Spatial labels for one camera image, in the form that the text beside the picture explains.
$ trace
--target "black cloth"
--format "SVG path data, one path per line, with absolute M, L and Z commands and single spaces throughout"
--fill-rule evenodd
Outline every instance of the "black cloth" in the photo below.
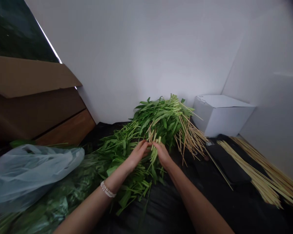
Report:
M 113 134 L 123 124 L 99 123 L 82 145 L 91 142 L 89 150 L 97 149 L 100 138 Z M 238 186 L 232 191 L 211 160 L 205 161 L 202 156 L 199 156 L 201 161 L 194 160 L 186 152 L 188 167 L 182 167 L 178 149 L 174 148 L 170 155 L 235 233 L 292 233 L 283 211 L 265 203 L 251 184 Z M 145 215 L 146 198 L 131 203 L 119 217 L 115 215 L 119 205 L 114 204 L 112 211 L 108 210 L 102 217 L 94 233 L 195 233 L 182 199 L 167 174 L 164 180 L 166 186 L 161 183 L 152 185 Z

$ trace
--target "white wall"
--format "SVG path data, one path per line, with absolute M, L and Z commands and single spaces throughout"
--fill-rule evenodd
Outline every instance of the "white wall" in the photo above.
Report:
M 293 179 L 293 6 L 251 21 L 223 94 L 258 106 L 241 135 Z
M 84 85 L 96 122 L 127 121 L 139 101 L 220 94 L 249 20 L 280 0 L 26 0 Z

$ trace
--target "beaded bracelet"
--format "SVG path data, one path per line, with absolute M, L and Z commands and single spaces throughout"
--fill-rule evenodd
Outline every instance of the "beaded bracelet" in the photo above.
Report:
M 105 194 L 111 198 L 114 198 L 116 196 L 116 193 L 112 193 L 104 184 L 104 181 L 101 182 L 101 188 L 105 192 Z

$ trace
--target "translucent plastic bag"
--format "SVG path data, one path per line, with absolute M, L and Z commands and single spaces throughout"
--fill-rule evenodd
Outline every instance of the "translucent plastic bag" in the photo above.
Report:
M 84 159 L 82 148 L 23 145 L 0 158 L 0 214 L 24 211 Z

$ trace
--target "white styrofoam box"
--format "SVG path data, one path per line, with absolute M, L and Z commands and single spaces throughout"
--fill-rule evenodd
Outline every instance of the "white styrofoam box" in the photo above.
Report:
M 218 134 L 235 137 L 238 135 L 255 107 L 225 95 L 196 96 L 193 116 L 197 128 L 206 137 L 216 137 Z

